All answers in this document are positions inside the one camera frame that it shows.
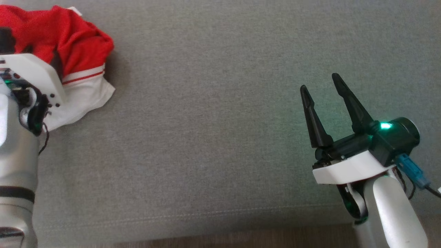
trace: gray couch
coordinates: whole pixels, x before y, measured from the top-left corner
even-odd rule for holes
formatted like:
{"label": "gray couch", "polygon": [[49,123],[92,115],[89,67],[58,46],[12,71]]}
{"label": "gray couch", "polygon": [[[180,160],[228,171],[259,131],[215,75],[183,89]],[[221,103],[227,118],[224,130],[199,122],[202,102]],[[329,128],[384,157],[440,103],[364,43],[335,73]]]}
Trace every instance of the gray couch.
{"label": "gray couch", "polygon": [[[413,158],[441,186],[441,3],[9,0],[76,6],[114,38],[103,107],[51,133],[39,161],[40,245],[123,242],[350,222],[316,185],[299,88],[351,133],[331,73],[380,120],[412,119]],[[440,201],[417,192],[421,215]]]}

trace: silver robotic arm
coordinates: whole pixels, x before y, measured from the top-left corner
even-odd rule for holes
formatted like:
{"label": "silver robotic arm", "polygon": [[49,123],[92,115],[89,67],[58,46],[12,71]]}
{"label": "silver robotic arm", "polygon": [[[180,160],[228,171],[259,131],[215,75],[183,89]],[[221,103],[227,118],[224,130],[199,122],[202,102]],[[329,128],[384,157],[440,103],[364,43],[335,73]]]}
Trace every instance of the silver robotic arm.
{"label": "silver robotic arm", "polygon": [[48,107],[66,96],[55,70],[31,54],[1,55],[0,76],[0,247],[36,247],[38,136]]}
{"label": "silver robotic arm", "polygon": [[342,78],[337,73],[332,78],[354,134],[334,142],[306,86],[300,88],[311,145],[316,148],[315,180],[337,186],[355,220],[360,247],[427,247],[426,233],[393,172],[398,165],[419,188],[428,188],[430,182],[408,157],[419,144],[418,129],[404,117],[384,123],[373,120]]}

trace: red fabric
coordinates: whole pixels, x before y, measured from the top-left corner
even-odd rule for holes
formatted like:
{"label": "red fabric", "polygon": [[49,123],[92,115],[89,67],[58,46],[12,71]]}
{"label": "red fabric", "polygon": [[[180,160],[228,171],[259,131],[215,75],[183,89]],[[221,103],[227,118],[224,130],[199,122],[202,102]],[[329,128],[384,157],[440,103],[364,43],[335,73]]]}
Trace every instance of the red fabric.
{"label": "red fabric", "polygon": [[113,50],[112,38],[69,9],[25,11],[0,5],[0,16],[0,26],[12,29],[16,53],[32,45],[32,53],[50,64],[56,50],[63,77],[103,65]]}

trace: brown floor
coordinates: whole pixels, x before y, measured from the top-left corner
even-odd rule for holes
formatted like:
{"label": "brown floor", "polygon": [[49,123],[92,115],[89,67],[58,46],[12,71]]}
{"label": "brown floor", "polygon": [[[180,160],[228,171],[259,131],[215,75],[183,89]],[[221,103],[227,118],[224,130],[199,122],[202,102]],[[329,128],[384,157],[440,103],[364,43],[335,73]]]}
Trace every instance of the brown floor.
{"label": "brown floor", "polygon": [[[430,248],[441,248],[441,216],[421,219]],[[87,248],[352,248],[357,240],[351,225],[302,227],[182,237]]]}

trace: garment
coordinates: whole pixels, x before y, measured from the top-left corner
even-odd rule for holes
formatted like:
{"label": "garment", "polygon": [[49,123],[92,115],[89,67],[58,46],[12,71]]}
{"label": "garment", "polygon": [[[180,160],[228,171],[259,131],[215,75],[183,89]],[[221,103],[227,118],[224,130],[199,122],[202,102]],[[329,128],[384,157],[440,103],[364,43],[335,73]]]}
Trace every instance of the garment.
{"label": "garment", "polygon": [[113,40],[94,24],[59,6],[25,11],[0,5],[0,14],[0,27],[12,36],[0,39],[0,52],[32,53],[52,65],[61,79],[67,102],[49,108],[44,119],[49,130],[81,119],[112,96],[115,88],[103,75]]}

